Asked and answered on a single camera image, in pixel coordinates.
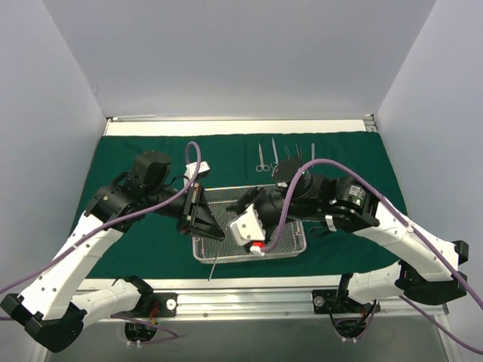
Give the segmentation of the wire mesh instrument tray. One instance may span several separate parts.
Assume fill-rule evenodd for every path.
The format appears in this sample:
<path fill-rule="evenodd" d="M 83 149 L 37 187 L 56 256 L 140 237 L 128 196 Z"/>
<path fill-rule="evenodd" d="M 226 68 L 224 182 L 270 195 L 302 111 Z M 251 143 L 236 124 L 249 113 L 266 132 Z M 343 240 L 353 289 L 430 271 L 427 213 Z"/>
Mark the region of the wire mesh instrument tray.
<path fill-rule="evenodd" d="M 306 250 L 306 237 L 301 221 L 287 222 L 277 247 L 264 257 L 247 253 L 237 245 L 229 230 L 229 224 L 236 218 L 236 213 L 226 211 L 226 207 L 236 201 L 251 186 L 211 188 L 205 190 L 208 205 L 214 218 L 225 232 L 226 238 L 221 241 L 223 247 L 218 257 L 218 263 L 251 262 L 263 259 L 284 259 L 298 256 Z M 220 241 L 210 238 L 194 237 L 192 239 L 192 254 L 201 264 L 212 264 Z"/>

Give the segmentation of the steel surgical scissors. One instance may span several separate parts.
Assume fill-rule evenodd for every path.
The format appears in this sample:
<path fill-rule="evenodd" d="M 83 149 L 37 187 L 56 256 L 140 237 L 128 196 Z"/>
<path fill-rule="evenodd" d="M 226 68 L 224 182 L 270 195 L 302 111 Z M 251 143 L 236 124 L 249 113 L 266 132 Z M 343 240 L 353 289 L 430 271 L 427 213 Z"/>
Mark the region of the steel surgical scissors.
<path fill-rule="evenodd" d="M 264 157 L 263 157 L 263 149 L 260 143 L 258 143 L 258 155 L 259 155 L 259 163 L 255 167 L 256 172 L 262 173 L 262 172 L 269 172 L 271 171 L 271 168 L 268 164 L 265 163 Z"/>

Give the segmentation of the long steel tweezers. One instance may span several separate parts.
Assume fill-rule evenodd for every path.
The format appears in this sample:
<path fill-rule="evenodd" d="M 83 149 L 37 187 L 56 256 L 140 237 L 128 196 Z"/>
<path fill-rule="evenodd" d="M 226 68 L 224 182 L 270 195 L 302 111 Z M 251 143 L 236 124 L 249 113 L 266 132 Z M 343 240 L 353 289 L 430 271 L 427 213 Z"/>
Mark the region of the long steel tweezers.
<path fill-rule="evenodd" d="M 220 255 L 220 251 L 221 251 L 222 247 L 223 247 L 223 242 L 220 242 L 220 244 L 217 248 L 217 251 L 215 253 L 215 256 L 214 256 L 214 261 L 213 261 L 212 266 L 211 266 L 210 274 L 208 275 L 208 281 L 210 281 L 213 277 L 214 269 L 216 268 L 217 260 L 218 260 L 218 257 Z"/>

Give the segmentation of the short steel tweezers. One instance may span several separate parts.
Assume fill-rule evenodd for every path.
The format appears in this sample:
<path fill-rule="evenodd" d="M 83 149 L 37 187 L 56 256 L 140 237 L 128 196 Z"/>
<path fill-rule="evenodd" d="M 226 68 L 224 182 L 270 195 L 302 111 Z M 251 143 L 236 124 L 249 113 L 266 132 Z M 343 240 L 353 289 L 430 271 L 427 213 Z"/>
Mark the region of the short steel tweezers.
<path fill-rule="evenodd" d="M 294 158 L 294 155 L 291 153 L 290 149 L 287 146 L 284 147 L 284 150 L 288 158 Z"/>

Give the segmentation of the green surgical drape cloth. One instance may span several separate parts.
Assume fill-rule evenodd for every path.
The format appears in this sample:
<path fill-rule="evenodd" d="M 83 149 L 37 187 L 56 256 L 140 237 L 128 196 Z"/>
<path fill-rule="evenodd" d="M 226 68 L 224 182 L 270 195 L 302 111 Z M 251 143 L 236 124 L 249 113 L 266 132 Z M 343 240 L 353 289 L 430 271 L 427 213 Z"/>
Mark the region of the green surgical drape cloth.
<path fill-rule="evenodd" d="M 207 188 L 251 186 L 271 183 L 267 172 L 258 173 L 258 143 L 266 164 L 273 161 L 271 138 L 275 139 L 279 160 L 286 159 L 287 146 L 297 156 L 298 143 L 305 161 L 315 156 L 329 158 L 354 170 L 384 194 L 400 211 L 405 202 L 380 135 L 368 132 L 245 134 L 198 137 L 202 158 L 211 171 L 204 178 Z M 120 173 L 131 168 L 145 151 L 163 152 L 171 158 L 169 181 L 177 179 L 186 161 L 195 157 L 186 150 L 185 137 L 103 137 L 94 154 L 79 203 L 84 209 L 95 192 Z M 393 264 L 395 257 L 378 245 L 354 235 L 338 232 L 324 238 L 307 237 L 307 247 L 299 256 L 257 262 L 218 264 L 213 278 L 270 278 L 313 275 L 340 275 L 368 272 Z M 136 275 L 145 279 L 207 278 L 211 266 L 194 259 L 192 241 L 177 232 L 173 219 L 153 213 L 135 223 L 90 272 L 91 278 L 113 279 Z"/>

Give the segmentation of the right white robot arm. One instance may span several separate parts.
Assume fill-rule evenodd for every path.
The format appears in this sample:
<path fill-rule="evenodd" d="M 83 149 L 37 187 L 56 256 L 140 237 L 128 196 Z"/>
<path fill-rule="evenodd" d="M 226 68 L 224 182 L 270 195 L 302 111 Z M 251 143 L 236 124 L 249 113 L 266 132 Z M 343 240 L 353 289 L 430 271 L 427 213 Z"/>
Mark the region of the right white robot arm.
<path fill-rule="evenodd" d="M 469 292 L 459 267 L 469 257 L 464 241 L 445 241 L 405 216 L 380 192 L 342 164 L 317 158 L 281 161 L 272 171 L 275 189 L 253 187 L 227 207 L 238 245 L 265 256 L 281 239 L 286 222 L 321 224 L 324 235 L 345 232 L 388 250 L 397 261 L 340 277 L 335 302 L 344 311 L 389 297 L 442 305 Z"/>

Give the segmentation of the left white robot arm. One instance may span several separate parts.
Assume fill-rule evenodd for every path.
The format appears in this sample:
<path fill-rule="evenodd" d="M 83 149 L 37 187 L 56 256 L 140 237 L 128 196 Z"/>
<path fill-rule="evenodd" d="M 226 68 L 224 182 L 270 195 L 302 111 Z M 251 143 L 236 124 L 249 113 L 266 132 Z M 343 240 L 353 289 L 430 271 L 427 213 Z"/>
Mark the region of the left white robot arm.
<path fill-rule="evenodd" d="M 188 162 L 181 190 L 167 183 L 170 169 L 170 158 L 161 152 L 138 155 L 129 171 L 97 191 L 51 264 L 22 292 L 4 297 L 3 311 L 53 353 L 69 347 L 84 328 L 115 314 L 150 316 L 159 303 L 153 288 L 135 275 L 83 295 L 77 290 L 103 254 L 148 213 L 175 219 L 182 235 L 224 239 L 199 182 L 210 171 L 208 163 Z"/>

